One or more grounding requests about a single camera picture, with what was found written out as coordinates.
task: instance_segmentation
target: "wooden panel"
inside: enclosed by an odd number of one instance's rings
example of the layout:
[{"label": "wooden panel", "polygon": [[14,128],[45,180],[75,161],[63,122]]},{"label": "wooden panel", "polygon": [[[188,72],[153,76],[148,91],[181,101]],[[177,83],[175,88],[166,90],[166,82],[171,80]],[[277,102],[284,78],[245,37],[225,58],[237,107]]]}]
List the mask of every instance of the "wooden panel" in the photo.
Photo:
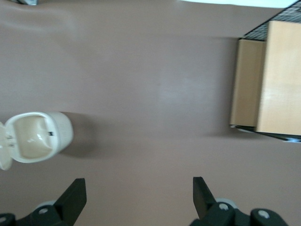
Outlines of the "wooden panel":
[{"label": "wooden panel", "polygon": [[257,131],[301,134],[301,24],[269,24]]},{"label": "wooden panel", "polygon": [[263,41],[239,41],[231,125],[256,125],[264,49]]}]

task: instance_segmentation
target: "toilet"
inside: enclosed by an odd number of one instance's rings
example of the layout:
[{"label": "toilet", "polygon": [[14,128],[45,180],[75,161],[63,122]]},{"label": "toilet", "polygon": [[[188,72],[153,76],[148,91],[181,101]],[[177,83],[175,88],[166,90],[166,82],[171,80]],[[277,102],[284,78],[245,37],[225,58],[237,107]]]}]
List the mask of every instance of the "toilet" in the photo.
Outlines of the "toilet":
[{"label": "toilet", "polygon": [[0,168],[8,170],[13,159],[24,163],[51,158],[73,139],[69,118],[61,112],[29,112],[0,122]]}]

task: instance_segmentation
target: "brown floor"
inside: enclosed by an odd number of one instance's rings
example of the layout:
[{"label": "brown floor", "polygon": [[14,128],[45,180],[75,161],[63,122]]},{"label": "brown floor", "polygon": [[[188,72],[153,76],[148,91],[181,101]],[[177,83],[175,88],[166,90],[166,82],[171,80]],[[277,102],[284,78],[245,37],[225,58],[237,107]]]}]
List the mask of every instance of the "brown floor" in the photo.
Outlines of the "brown floor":
[{"label": "brown floor", "polygon": [[229,129],[237,38],[279,9],[178,0],[0,1],[0,120],[62,111],[75,139],[0,171],[17,218],[84,177],[76,225],[186,226],[192,177],[239,208],[301,216],[300,145]]}]

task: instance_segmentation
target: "toilet seat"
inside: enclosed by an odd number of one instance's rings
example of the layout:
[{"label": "toilet seat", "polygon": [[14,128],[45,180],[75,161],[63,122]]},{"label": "toilet seat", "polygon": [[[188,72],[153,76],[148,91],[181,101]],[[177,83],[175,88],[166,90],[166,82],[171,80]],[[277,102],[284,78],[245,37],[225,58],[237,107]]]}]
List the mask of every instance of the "toilet seat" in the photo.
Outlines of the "toilet seat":
[{"label": "toilet seat", "polygon": [[8,170],[12,160],[24,163],[51,158],[73,138],[70,120],[62,113],[31,112],[0,123],[0,168]]}]

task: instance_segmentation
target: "metal grate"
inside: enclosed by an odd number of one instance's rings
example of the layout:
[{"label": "metal grate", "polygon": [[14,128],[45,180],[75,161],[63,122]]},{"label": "metal grate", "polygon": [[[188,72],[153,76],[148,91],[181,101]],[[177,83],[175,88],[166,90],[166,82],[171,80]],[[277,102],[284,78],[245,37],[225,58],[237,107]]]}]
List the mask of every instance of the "metal grate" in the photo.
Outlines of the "metal grate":
[{"label": "metal grate", "polygon": [[241,37],[241,39],[265,41],[267,39],[268,24],[271,20],[301,23],[301,0],[295,2],[268,21],[251,30]]}]

